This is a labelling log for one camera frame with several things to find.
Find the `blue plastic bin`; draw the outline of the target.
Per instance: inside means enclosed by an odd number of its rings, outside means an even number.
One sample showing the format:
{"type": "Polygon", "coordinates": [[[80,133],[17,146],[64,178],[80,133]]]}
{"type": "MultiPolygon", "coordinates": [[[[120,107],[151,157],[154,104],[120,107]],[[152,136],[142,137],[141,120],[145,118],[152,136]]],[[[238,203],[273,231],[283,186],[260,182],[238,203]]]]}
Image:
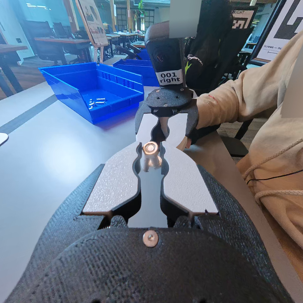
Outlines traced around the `blue plastic bin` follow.
{"type": "Polygon", "coordinates": [[[57,99],[92,124],[138,106],[144,100],[139,74],[95,62],[40,67],[57,99]],[[106,98],[89,110],[89,100],[106,98]]]}
{"type": "Polygon", "coordinates": [[[112,65],[118,69],[140,74],[144,86],[160,86],[150,60],[120,59],[112,65]]]}

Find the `black white marker sign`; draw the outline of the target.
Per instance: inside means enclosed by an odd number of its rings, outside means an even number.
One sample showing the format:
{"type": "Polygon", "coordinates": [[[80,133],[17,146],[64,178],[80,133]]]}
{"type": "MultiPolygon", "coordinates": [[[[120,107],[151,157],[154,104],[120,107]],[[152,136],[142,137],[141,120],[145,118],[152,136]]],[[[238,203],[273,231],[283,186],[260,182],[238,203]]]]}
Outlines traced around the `black white marker sign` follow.
{"type": "Polygon", "coordinates": [[[232,29],[247,29],[251,26],[252,21],[258,10],[257,6],[246,8],[236,8],[232,10],[233,25],[232,29]]]}

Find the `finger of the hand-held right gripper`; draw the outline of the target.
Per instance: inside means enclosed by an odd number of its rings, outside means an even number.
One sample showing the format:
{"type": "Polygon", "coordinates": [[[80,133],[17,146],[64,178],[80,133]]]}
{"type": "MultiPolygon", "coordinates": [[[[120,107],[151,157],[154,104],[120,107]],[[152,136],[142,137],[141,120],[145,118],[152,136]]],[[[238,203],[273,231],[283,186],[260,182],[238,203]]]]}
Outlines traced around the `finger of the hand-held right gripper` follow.
{"type": "Polygon", "coordinates": [[[136,141],[145,145],[153,139],[153,130],[157,126],[159,118],[152,113],[144,113],[136,134],[136,141]]]}
{"type": "Polygon", "coordinates": [[[164,118],[165,142],[175,148],[186,136],[187,116],[187,113],[178,113],[164,118]]]}

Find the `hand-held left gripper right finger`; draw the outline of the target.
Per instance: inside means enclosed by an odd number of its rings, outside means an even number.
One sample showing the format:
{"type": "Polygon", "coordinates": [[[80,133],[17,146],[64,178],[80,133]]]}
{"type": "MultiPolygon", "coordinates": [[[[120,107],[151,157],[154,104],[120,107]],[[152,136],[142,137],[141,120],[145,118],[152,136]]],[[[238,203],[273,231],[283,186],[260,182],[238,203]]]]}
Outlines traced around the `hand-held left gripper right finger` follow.
{"type": "Polygon", "coordinates": [[[194,160],[168,142],[161,143],[163,152],[161,210],[176,221],[187,216],[218,214],[217,206],[194,160]]]}

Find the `person's right forearm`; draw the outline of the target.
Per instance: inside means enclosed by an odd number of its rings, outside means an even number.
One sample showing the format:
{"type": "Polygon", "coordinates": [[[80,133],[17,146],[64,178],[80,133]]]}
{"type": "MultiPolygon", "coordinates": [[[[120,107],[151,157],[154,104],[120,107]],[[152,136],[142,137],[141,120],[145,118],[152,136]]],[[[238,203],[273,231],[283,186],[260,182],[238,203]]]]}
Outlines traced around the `person's right forearm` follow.
{"type": "Polygon", "coordinates": [[[257,68],[240,73],[210,93],[197,98],[199,119],[196,128],[221,123],[244,122],[283,102],[291,74],[303,44],[297,33],[275,58],[257,68]]]}

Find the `person's right hand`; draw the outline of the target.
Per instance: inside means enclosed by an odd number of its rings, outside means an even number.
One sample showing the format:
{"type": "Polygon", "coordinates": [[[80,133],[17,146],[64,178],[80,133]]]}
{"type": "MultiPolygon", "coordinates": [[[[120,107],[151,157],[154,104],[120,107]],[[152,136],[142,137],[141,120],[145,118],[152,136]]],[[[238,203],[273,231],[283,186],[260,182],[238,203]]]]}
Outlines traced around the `person's right hand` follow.
{"type": "Polygon", "coordinates": [[[180,151],[184,151],[185,149],[190,148],[191,143],[192,143],[192,140],[190,138],[188,138],[187,136],[185,136],[176,148],[179,149],[180,151]]]}

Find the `person's torso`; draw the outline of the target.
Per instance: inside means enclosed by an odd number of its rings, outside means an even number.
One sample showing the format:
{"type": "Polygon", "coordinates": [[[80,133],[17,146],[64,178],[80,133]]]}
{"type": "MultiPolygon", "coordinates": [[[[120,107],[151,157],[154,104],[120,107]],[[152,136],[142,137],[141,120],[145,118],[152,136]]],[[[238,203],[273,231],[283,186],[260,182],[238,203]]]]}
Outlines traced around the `person's torso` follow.
{"type": "Polygon", "coordinates": [[[302,118],[275,111],[237,167],[261,207],[291,264],[302,276],[302,118]]]}

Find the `wooden poster stand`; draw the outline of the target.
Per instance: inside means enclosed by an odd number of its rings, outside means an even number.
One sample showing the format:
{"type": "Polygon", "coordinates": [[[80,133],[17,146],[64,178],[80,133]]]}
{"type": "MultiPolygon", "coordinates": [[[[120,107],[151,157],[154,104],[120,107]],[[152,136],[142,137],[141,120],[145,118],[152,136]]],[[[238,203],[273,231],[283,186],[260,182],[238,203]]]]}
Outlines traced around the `wooden poster stand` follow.
{"type": "Polygon", "coordinates": [[[94,61],[103,63],[104,47],[109,45],[103,23],[94,0],[76,0],[89,40],[94,48],[94,61]]]}

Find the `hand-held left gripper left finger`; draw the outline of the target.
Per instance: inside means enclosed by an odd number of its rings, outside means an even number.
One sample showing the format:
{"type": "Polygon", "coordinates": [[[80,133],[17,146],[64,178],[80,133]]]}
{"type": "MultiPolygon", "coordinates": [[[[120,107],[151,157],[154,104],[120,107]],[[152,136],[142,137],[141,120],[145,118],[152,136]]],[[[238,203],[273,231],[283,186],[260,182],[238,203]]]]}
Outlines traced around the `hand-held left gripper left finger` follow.
{"type": "Polygon", "coordinates": [[[121,215],[126,221],[141,208],[142,143],[136,141],[114,154],[104,167],[83,208],[85,215],[109,219],[121,215]]]}

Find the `black framed sign board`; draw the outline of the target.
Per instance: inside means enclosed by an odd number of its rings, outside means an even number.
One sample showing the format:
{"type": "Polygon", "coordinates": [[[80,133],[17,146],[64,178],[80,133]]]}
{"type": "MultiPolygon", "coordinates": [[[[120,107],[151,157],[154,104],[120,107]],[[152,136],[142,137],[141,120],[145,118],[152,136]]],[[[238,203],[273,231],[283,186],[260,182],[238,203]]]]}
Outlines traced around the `black framed sign board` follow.
{"type": "Polygon", "coordinates": [[[303,1],[274,1],[266,4],[255,16],[255,28],[247,42],[255,43],[249,66],[262,66],[303,28],[303,1]]]}

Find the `black office chair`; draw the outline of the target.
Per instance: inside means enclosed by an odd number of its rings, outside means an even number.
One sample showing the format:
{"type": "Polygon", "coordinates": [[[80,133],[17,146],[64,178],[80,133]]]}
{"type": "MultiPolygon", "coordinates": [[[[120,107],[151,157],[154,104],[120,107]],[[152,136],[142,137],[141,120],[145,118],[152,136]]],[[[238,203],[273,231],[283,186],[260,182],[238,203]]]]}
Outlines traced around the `black office chair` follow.
{"type": "Polygon", "coordinates": [[[233,138],[220,135],[220,138],[221,138],[222,142],[224,143],[224,145],[225,145],[226,149],[228,150],[231,157],[243,158],[248,154],[248,149],[243,144],[241,139],[247,132],[252,121],[253,121],[253,119],[243,122],[240,129],[238,130],[237,134],[233,138]]]}

